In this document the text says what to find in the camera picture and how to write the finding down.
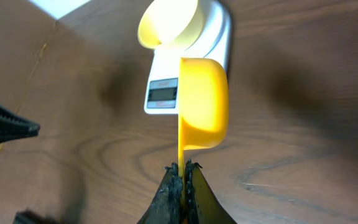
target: brown wooden surface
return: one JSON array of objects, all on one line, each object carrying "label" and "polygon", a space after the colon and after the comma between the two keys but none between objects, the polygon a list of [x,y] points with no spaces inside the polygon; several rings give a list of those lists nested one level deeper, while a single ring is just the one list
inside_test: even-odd
[{"label": "brown wooden surface", "polygon": [[0,0],[0,104],[17,111],[54,20],[27,0]]},{"label": "brown wooden surface", "polygon": [[[176,160],[177,118],[143,112],[147,1],[93,0],[58,22],[0,155],[0,222],[25,208],[135,223]],[[238,223],[358,223],[358,1],[226,1],[229,131],[199,162]]]}]

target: white digital scale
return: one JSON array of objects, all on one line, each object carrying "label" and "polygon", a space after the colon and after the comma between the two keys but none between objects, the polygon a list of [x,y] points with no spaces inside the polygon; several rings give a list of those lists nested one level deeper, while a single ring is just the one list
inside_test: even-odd
[{"label": "white digital scale", "polygon": [[227,71],[231,19],[224,6],[213,1],[208,18],[197,41],[184,52],[154,50],[154,59],[147,82],[144,111],[148,114],[178,114],[178,57],[210,58]]}]

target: wood grain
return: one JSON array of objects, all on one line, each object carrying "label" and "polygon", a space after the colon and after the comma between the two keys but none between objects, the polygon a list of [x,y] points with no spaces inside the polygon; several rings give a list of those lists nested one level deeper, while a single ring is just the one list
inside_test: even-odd
[{"label": "wood grain", "polygon": [[0,0],[0,104],[17,111],[54,20],[26,0]]},{"label": "wood grain", "polygon": [[[93,0],[54,30],[20,114],[38,138],[0,156],[0,221],[135,223],[176,160],[177,118],[143,112],[148,1]],[[186,152],[238,223],[358,223],[358,1],[226,1],[224,142]]]}]

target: yellow plastic object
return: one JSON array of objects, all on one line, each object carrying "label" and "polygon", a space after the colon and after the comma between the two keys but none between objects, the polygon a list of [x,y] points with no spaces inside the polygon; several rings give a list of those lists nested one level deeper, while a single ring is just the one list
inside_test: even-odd
[{"label": "yellow plastic object", "polygon": [[199,0],[155,0],[140,20],[140,44],[149,49],[187,49],[203,30],[204,5]]},{"label": "yellow plastic object", "polygon": [[181,59],[178,87],[178,168],[183,177],[184,150],[211,148],[224,139],[229,93],[224,69],[206,58]]}]

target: white object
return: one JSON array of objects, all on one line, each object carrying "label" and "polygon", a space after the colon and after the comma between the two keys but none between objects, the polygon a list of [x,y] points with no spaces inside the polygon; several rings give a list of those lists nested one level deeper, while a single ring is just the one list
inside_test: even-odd
[{"label": "white object", "polygon": [[60,19],[90,0],[29,0],[54,19]]},{"label": "white object", "polygon": [[147,82],[144,111],[148,114],[178,114],[178,57],[210,58],[227,71],[231,19],[217,1],[211,3],[208,20],[197,41],[184,52],[156,49]]}]

